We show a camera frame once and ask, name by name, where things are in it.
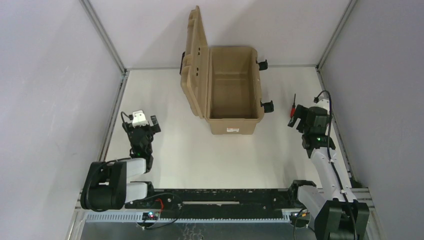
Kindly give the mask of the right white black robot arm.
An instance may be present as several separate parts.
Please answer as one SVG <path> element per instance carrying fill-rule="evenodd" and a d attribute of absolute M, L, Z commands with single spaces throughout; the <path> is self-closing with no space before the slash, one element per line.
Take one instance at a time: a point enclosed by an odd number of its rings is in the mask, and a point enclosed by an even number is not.
<path fill-rule="evenodd" d="M 322 190 L 313 183 L 295 182 L 296 199 L 308 210 L 318 240 L 362 240 L 370 210 L 359 202 L 343 177 L 336 146 L 330 136 L 331 116 L 320 106 L 297 105 L 291 111 L 288 126 L 301 134 L 302 147 L 313 163 Z"/>

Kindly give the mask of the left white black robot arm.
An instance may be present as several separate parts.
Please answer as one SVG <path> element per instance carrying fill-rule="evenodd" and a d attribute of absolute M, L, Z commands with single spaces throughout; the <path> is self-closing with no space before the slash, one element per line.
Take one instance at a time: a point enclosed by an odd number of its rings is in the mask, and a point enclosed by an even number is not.
<path fill-rule="evenodd" d="M 161 132 L 155 115 L 146 119 L 142 111 L 135 111 L 122 120 L 130 149 L 127 157 L 91 163 L 80 194 L 85 210 L 105 212 L 119 210 L 126 203 L 147 197 L 148 183 L 128 182 L 128 178 L 148 173 L 154 162 L 154 135 Z"/>

